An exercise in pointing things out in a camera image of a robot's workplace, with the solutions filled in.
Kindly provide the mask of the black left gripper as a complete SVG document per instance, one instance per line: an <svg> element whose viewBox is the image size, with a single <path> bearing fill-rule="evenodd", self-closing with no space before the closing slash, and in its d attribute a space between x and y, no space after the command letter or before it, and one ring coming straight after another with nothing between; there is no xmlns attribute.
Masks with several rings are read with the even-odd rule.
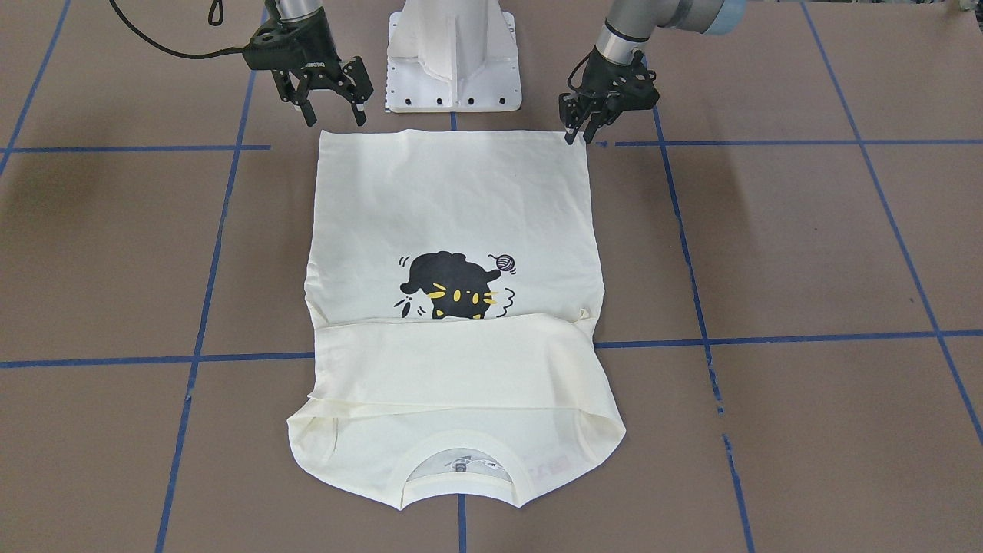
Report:
<svg viewBox="0 0 983 553"><path fill-rule="evenodd" d="M566 144L572 146L585 122L584 140L590 144L597 131L614 123L621 113L656 106L660 99L654 87L656 74L648 69L643 56L642 51L635 50L626 65L619 65L594 47L580 60L568 76L569 92L558 97Z"/></svg>

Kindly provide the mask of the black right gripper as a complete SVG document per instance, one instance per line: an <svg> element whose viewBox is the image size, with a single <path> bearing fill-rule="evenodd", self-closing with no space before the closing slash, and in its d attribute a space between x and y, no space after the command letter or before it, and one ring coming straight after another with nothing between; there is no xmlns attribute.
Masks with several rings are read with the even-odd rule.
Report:
<svg viewBox="0 0 983 553"><path fill-rule="evenodd" d="M365 104L373 93L371 78L362 57L342 64L327 18L306 17L295 21L268 18L250 38L243 59L250 69L276 72L276 87L282 101L302 113L306 126L313 127L317 122L308 99L310 74L324 76L313 85L315 90L344 91L356 125L365 125ZM290 73L299 78L298 83L294 83Z"/></svg>

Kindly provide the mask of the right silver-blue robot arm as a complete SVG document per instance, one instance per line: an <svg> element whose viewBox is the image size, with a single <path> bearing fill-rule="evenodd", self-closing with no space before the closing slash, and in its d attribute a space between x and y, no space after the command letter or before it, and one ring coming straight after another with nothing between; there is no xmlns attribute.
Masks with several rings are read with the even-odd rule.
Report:
<svg viewBox="0 0 983 553"><path fill-rule="evenodd" d="M356 56L343 63L335 47L322 1L266 1L270 18L243 49L255 71L270 71L281 101L316 123L308 94L331 90L345 98L358 126L366 123L365 103L373 87L364 62Z"/></svg>

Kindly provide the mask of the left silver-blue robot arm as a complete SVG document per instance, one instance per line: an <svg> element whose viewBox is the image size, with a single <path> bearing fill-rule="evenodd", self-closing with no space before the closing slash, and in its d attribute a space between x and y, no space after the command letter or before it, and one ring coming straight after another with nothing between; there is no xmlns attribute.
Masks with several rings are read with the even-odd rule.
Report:
<svg viewBox="0 0 983 553"><path fill-rule="evenodd" d="M558 97L566 143L576 137L590 143L622 113L656 106L656 74L643 61L654 29L723 35L745 9L744 1L615 1L594 47L569 74L568 92Z"/></svg>

